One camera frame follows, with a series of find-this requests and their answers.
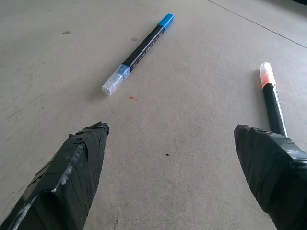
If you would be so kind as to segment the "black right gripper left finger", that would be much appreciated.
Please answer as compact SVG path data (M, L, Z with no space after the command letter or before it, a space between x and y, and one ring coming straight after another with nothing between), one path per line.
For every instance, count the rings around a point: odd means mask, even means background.
M109 127L70 134L40 169L0 230L83 230L98 189Z

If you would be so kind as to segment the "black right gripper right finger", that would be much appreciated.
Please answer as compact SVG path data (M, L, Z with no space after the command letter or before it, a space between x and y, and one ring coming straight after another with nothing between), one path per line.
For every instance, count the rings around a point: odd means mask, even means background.
M247 184L278 230L307 230L307 154L290 138L237 125L235 145Z

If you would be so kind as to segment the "orange capped black marker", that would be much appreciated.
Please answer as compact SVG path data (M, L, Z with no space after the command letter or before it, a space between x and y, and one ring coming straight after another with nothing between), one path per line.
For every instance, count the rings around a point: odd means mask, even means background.
M288 137L271 64L263 62L259 67L259 72L271 131Z

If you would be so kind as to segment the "blue capped black marker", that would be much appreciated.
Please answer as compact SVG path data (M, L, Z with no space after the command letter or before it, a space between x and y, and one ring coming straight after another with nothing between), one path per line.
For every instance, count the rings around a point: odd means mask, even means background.
M174 15L169 13L159 22L159 24L106 80L102 86L103 93L106 95L111 95L119 87L119 85L131 74L143 57L149 52L161 35L168 29L173 20Z

